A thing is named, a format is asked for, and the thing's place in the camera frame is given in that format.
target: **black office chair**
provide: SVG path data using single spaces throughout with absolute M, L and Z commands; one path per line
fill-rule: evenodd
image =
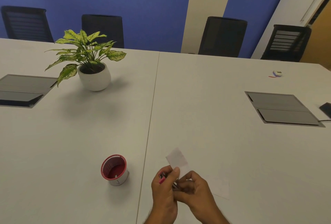
M 8 38 L 54 43 L 45 9 L 2 6 L 1 14 Z
M 82 29 L 88 34 L 100 31 L 106 38 L 96 38 L 97 43 L 115 41 L 115 48 L 124 48 L 123 23 L 120 16 L 82 15 Z
M 246 27 L 247 21 L 244 20 L 208 17 L 199 54 L 238 57 Z
M 299 62 L 311 33 L 309 27 L 275 24 L 261 59 Z

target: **white paper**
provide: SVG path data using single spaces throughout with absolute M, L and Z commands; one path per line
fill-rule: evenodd
M 187 160 L 185 159 L 184 155 L 178 147 L 172 150 L 172 152 L 166 157 L 166 159 L 172 168 L 175 168 L 177 166 L 179 167 L 179 179 L 182 178 L 189 171 L 191 171 L 190 167 L 188 166 Z
M 208 182 L 212 194 L 220 196 L 227 200 L 230 199 L 229 180 L 227 178 L 207 176 L 205 180 Z

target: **green plant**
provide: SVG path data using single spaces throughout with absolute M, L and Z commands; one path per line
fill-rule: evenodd
M 114 41 L 109 41 L 107 43 L 97 43 L 93 42 L 96 38 L 106 37 L 106 35 L 99 35 L 100 31 L 87 35 L 85 31 L 81 30 L 80 33 L 76 34 L 73 30 L 64 31 L 64 37 L 56 41 L 56 43 L 69 43 L 77 46 L 77 49 L 52 49 L 58 50 L 56 55 L 60 55 L 58 60 L 49 65 L 47 69 L 54 65 L 62 63 L 64 61 L 73 61 L 79 64 L 67 64 L 63 70 L 60 72 L 58 77 L 57 85 L 61 83 L 62 80 L 71 78 L 77 74 L 77 67 L 83 65 L 85 68 L 89 69 L 90 72 L 98 73 L 100 72 L 101 60 L 104 58 L 109 58 L 110 60 L 119 61 L 122 60 L 126 53 L 123 51 L 111 50 Z

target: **blue wall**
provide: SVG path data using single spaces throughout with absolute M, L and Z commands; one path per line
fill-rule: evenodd
M 79 31 L 82 14 L 119 15 L 126 48 L 180 52 L 188 0 L 0 0 L 2 5 L 47 9 L 54 39 L 65 29 Z M 7 37 L 2 22 L 0 37 Z
M 250 58 L 280 0 L 228 0 L 223 17 L 248 21 L 239 57 Z

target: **white plant pot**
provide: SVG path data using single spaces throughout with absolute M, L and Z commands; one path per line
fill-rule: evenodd
M 105 69 L 95 74 L 82 73 L 81 66 L 78 68 L 78 75 L 85 89 L 96 92 L 106 89 L 110 84 L 112 78 L 109 69 L 105 63 L 101 63 L 105 65 Z

